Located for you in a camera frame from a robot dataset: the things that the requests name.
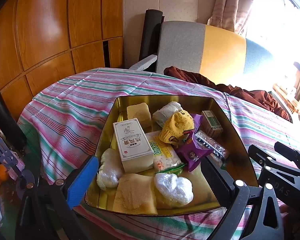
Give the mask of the white plastic-wrapped bun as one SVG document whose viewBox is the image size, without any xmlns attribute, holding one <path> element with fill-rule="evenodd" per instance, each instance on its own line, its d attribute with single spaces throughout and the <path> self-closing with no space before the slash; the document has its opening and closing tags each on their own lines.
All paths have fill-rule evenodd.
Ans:
<svg viewBox="0 0 300 240">
<path fill-rule="evenodd" d="M 116 188 L 124 172 L 119 152 L 108 148 L 101 156 L 101 166 L 96 179 L 97 185 L 103 191 Z"/>
</svg>

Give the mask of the green-edged cracker packet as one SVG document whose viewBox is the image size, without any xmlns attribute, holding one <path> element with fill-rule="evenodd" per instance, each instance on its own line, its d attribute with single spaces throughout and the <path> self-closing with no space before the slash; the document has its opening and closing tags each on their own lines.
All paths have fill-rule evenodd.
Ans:
<svg viewBox="0 0 300 240">
<path fill-rule="evenodd" d="M 212 150 L 211 157 L 219 167 L 222 167 L 230 154 L 229 151 L 201 130 L 198 130 L 194 136 L 202 148 Z"/>
</svg>

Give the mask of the purple cartoon snack packet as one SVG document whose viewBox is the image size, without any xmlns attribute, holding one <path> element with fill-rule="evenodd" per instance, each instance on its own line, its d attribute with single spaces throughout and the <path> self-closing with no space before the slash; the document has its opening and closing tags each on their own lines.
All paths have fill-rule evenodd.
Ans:
<svg viewBox="0 0 300 240">
<path fill-rule="evenodd" d="M 188 171 L 192 172 L 205 156 L 212 153 L 212 149 L 200 146 L 194 132 L 191 131 L 184 143 L 175 148 L 175 152 L 182 161 L 185 161 Z"/>
</svg>

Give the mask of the yellow sponge cake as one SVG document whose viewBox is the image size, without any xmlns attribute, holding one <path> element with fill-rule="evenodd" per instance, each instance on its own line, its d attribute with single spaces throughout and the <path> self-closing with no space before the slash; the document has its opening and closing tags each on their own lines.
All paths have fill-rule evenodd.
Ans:
<svg viewBox="0 0 300 240">
<path fill-rule="evenodd" d="M 153 177 L 124 174 L 116 190 L 113 211 L 131 215 L 157 215 Z"/>
<path fill-rule="evenodd" d="M 137 105 L 127 107 L 127 119 L 137 118 L 142 128 L 151 126 L 151 114 L 148 105 L 143 102 Z"/>
</svg>

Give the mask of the white printed carton box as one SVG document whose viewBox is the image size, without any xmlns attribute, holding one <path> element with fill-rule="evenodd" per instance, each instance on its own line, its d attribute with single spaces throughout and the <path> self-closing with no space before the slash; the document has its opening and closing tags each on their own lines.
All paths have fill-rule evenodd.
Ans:
<svg viewBox="0 0 300 240">
<path fill-rule="evenodd" d="M 121 163 L 126 173 L 153 167 L 154 153 L 137 118 L 113 123 Z"/>
</svg>

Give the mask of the green white cracker packet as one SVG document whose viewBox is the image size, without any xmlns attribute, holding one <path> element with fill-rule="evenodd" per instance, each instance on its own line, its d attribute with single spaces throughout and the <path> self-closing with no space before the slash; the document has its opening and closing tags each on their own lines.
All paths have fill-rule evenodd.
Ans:
<svg viewBox="0 0 300 240">
<path fill-rule="evenodd" d="M 146 133 L 146 137 L 153 151 L 153 167 L 156 172 L 168 172 L 182 168 L 184 163 L 170 144 L 159 139 L 160 131 Z"/>
</svg>

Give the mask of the small green white box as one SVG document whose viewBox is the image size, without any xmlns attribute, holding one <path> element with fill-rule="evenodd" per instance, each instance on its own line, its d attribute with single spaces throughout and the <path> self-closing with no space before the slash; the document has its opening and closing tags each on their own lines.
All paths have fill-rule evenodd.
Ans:
<svg viewBox="0 0 300 240">
<path fill-rule="evenodd" d="M 217 138 L 223 132 L 223 128 L 218 119 L 214 115 L 213 111 L 202 111 L 202 126 L 204 132 L 211 138 Z"/>
</svg>

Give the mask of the yellow sock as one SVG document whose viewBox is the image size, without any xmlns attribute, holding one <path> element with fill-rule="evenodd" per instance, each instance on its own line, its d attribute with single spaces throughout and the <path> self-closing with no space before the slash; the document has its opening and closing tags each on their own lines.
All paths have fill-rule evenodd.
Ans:
<svg viewBox="0 0 300 240">
<path fill-rule="evenodd" d="M 192 130 L 194 120 L 189 112 L 179 110 L 174 112 L 165 122 L 159 139 L 167 144 L 179 144 Z"/>
</svg>

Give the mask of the cream sock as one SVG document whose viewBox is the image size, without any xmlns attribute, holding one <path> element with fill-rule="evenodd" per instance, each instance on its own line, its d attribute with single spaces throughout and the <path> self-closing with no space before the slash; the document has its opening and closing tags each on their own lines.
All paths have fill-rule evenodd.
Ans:
<svg viewBox="0 0 300 240">
<path fill-rule="evenodd" d="M 183 110 L 180 103 L 171 101 L 153 113 L 153 120 L 163 128 L 165 122 L 177 111 Z"/>
</svg>

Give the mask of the gold metal tin box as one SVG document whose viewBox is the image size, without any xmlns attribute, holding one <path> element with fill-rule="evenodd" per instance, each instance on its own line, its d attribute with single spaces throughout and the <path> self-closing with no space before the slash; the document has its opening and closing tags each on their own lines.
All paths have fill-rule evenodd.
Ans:
<svg viewBox="0 0 300 240">
<path fill-rule="evenodd" d="M 202 114 L 211 111 L 220 122 L 223 131 L 215 140 L 223 147 L 221 154 L 212 153 L 209 158 L 224 168 L 234 180 L 242 180 L 249 186 L 257 186 L 257 178 L 247 150 L 237 134 L 231 121 L 221 109 L 220 104 L 212 97 L 189 95 L 141 95 L 119 96 L 108 115 L 101 133 L 95 155 L 101 158 L 104 151 L 111 148 L 118 152 L 113 124 L 127 119 L 127 107 L 130 105 L 148 105 L 150 113 L 161 109 L 168 103 L 175 101 L 190 114 Z M 154 152 L 153 168 L 142 171 L 144 176 L 154 176 L 157 172 L 171 172 L 177 176 L 189 179 L 192 183 L 194 198 L 184 207 L 171 207 L 164 202 L 162 195 L 157 194 L 157 211 L 159 216 L 175 216 L 203 212 L 219 207 L 213 191 L 210 189 L 200 167 L 194 171 L 187 170 L 185 162 L 180 162 L 173 153 L 172 147 L 159 140 L 161 127 L 153 120 L 145 129 L 149 143 Z"/>
</svg>

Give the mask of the dark red blanket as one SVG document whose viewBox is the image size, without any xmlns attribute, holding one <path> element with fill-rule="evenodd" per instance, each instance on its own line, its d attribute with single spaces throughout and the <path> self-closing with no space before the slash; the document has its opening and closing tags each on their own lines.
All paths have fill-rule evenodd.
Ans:
<svg viewBox="0 0 300 240">
<path fill-rule="evenodd" d="M 284 110 L 279 102 L 268 92 L 265 90 L 252 90 L 248 91 L 241 87 L 225 85 L 225 84 L 215 84 L 210 81 L 207 77 L 194 72 L 188 72 L 185 70 L 181 70 L 177 67 L 170 66 L 164 69 L 164 75 L 175 77 L 179 80 L 183 80 L 189 83 L 196 83 L 199 85 L 203 85 L 217 91 L 230 94 L 242 100 L 245 100 L 249 103 L 262 107 L 274 114 L 280 116 L 281 118 L 290 121 L 288 112 Z"/>
</svg>

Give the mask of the orange wooden wardrobe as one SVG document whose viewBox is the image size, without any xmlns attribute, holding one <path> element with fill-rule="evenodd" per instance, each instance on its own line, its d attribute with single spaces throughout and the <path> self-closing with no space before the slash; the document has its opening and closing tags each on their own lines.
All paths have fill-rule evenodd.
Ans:
<svg viewBox="0 0 300 240">
<path fill-rule="evenodd" d="M 123 66 L 123 0 L 7 0 L 0 9 L 0 92 L 14 119 L 47 86 Z"/>
</svg>

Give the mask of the black rolled mat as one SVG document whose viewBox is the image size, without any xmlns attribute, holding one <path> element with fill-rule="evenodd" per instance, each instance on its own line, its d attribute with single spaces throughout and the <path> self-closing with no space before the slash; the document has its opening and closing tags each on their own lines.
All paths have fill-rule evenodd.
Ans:
<svg viewBox="0 0 300 240">
<path fill-rule="evenodd" d="M 150 55 L 157 55 L 163 21 L 162 11 L 155 9 L 146 10 L 139 53 L 140 61 Z"/>
</svg>

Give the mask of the beige curtain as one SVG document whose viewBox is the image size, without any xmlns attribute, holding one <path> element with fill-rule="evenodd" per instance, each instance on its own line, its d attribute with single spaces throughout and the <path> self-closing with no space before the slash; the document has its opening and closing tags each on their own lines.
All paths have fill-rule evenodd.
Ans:
<svg viewBox="0 0 300 240">
<path fill-rule="evenodd" d="M 254 0 L 216 0 L 208 25 L 243 33 Z"/>
</svg>

